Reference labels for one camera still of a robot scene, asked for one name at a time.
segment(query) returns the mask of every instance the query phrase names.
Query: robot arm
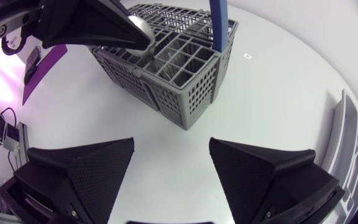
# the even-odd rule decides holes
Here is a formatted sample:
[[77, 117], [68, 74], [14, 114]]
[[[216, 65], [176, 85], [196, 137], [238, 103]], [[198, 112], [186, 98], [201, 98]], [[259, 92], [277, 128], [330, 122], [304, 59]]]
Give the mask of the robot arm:
[[[118, 0], [8, 1], [0, 6], [2, 49], [8, 55], [16, 54], [33, 35], [44, 48], [83, 44], [145, 50], [152, 40], [128, 16]], [[10, 49], [5, 36], [20, 27], [21, 44]]]

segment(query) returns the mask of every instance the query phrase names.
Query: gray plastic basket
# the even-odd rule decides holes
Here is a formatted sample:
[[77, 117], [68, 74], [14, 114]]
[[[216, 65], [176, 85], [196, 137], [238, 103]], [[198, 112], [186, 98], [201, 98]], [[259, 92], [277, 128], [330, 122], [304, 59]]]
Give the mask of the gray plastic basket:
[[161, 4], [138, 4], [129, 9], [153, 28], [155, 61], [125, 49], [88, 46], [111, 80], [183, 129], [189, 129], [218, 94], [238, 23], [229, 20], [223, 52], [212, 49], [208, 11]]

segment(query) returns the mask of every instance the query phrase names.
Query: blue handle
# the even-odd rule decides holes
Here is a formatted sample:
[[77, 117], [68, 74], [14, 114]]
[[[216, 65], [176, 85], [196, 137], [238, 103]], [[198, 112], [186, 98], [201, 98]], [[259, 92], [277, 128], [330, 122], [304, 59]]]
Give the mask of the blue handle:
[[213, 49], [222, 52], [227, 45], [229, 19], [227, 17], [227, 0], [209, 0], [211, 8]]

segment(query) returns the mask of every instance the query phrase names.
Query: screw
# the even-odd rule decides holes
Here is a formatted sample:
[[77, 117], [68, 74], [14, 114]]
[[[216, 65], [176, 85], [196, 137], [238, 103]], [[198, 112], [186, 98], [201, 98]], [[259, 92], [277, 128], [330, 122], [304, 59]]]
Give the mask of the screw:
[[6, 32], [6, 25], [0, 27], [0, 36], [4, 35]]

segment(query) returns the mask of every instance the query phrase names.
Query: black cable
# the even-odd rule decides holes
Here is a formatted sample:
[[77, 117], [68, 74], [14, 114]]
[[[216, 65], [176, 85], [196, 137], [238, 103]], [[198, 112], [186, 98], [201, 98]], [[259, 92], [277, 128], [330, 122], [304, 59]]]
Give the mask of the black cable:
[[12, 166], [12, 163], [11, 163], [11, 157], [10, 157], [10, 155], [11, 155], [11, 152], [9, 151], [9, 152], [7, 153], [7, 160], [9, 161], [9, 164], [10, 164], [11, 167], [12, 167], [12, 171], [15, 172], [15, 169], [13, 169], [13, 166]]
[[1, 112], [1, 115], [3, 114], [3, 113], [5, 113], [5, 111], [7, 111], [7, 110], [11, 110], [12, 112], [13, 112], [13, 116], [15, 117], [15, 128], [16, 128], [16, 125], [17, 125], [17, 123], [16, 123], [16, 113], [15, 113], [15, 111], [12, 109], [12, 108], [6, 108], [6, 109], [4, 109], [4, 111], [2, 111]]

